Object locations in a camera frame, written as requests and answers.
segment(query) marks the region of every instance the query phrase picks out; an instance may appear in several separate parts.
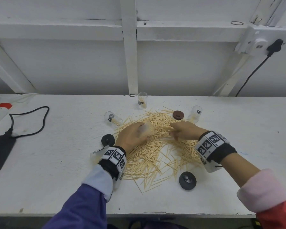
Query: light blue cuff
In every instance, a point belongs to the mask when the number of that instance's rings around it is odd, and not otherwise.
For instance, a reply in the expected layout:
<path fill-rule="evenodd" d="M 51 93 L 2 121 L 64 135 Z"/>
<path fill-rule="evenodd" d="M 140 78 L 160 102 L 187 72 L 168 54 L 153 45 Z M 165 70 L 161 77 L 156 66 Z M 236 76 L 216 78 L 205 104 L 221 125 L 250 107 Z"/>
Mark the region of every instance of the light blue cuff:
<path fill-rule="evenodd" d="M 113 185 L 112 177 L 99 164 L 95 165 L 84 181 L 82 181 L 82 184 L 87 184 L 102 192 L 107 202 L 110 200 Z"/>

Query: electrical outlet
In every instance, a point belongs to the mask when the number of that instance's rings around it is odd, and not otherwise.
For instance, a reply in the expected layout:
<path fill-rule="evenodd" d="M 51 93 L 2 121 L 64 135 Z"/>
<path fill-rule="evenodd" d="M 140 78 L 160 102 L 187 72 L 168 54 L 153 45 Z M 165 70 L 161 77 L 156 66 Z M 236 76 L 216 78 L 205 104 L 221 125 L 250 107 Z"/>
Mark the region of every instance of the electrical outlet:
<path fill-rule="evenodd" d="M 234 50 L 238 54 L 267 55 L 267 47 L 279 38 L 284 41 L 282 45 L 282 49 L 284 49 L 286 44 L 286 27 L 249 24 Z"/>

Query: rolled-up cuff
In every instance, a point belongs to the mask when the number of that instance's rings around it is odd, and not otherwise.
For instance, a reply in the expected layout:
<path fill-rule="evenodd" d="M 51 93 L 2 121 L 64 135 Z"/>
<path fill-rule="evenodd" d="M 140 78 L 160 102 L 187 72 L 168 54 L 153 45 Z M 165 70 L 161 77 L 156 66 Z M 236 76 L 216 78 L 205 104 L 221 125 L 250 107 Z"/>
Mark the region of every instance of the rolled-up cuff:
<path fill-rule="evenodd" d="M 98 191 L 102 192 L 106 202 L 112 195 L 112 177 L 100 165 L 96 165 L 88 176 L 82 181 L 82 184 L 87 184 Z"/>
<path fill-rule="evenodd" d="M 237 197 L 252 212 L 262 212 L 286 201 L 286 188 L 271 169 L 263 169 L 239 189 Z"/>

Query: human hand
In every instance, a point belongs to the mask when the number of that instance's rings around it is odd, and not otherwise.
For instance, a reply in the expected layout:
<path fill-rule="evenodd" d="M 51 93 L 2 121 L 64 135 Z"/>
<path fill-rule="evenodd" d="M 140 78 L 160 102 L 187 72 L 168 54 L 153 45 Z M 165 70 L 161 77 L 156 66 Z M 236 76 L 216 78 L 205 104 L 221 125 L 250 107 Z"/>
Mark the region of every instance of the human hand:
<path fill-rule="evenodd" d="M 208 131 L 204 128 L 196 126 L 189 121 L 171 123 L 170 126 L 175 130 L 170 132 L 169 135 L 172 136 L 175 140 L 178 140 L 178 138 L 184 140 L 199 140 L 199 137 Z"/>
<path fill-rule="evenodd" d="M 144 125 L 142 122 L 137 122 L 124 128 L 119 134 L 115 145 L 121 146 L 126 153 L 133 150 L 137 145 L 140 145 L 148 140 L 147 137 L 138 137 L 138 129 Z"/>

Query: blue sleeve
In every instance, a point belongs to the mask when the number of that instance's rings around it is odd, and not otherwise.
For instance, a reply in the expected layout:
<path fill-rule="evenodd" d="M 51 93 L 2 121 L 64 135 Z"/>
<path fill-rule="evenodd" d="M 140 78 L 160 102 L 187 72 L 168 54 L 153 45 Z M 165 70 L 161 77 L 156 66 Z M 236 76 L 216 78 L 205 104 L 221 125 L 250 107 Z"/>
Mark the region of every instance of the blue sleeve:
<path fill-rule="evenodd" d="M 112 195 L 112 177 L 95 165 L 77 191 L 43 229 L 107 228 L 106 202 Z"/>
<path fill-rule="evenodd" d="M 103 193 L 82 184 L 65 202 L 61 211 L 43 227 L 54 228 L 107 228 L 106 200 Z"/>

